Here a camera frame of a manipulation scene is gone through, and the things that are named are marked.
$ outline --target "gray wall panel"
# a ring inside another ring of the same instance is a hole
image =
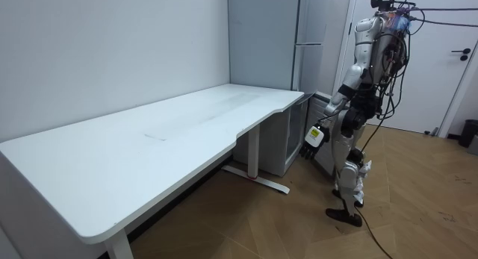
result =
[[[229,0],[231,83],[291,88],[298,0]]]

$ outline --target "wall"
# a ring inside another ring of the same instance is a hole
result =
[[[338,58],[341,51],[344,29],[349,28],[347,11],[349,0],[327,0],[326,34],[323,57],[320,65],[319,92],[332,94],[337,72]]]
[[[467,119],[478,119],[478,70],[467,88],[465,97],[456,112],[449,134],[460,135]]]
[[[229,82],[227,0],[0,0],[0,142]]]

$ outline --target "floor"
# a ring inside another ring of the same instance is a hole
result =
[[[362,213],[393,258],[478,258],[477,156],[454,140],[389,128],[366,152]],[[308,161],[297,158],[284,178],[263,176],[291,192],[218,172],[131,244],[134,257],[386,258],[365,226],[325,215],[341,203]]]

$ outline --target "desk top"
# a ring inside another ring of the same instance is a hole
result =
[[[234,84],[0,143],[80,239],[102,242],[303,93]]]

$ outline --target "door handle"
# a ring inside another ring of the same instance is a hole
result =
[[[456,50],[456,51],[451,51],[452,53],[463,53],[463,54],[470,54],[471,49],[463,49],[463,50]]]

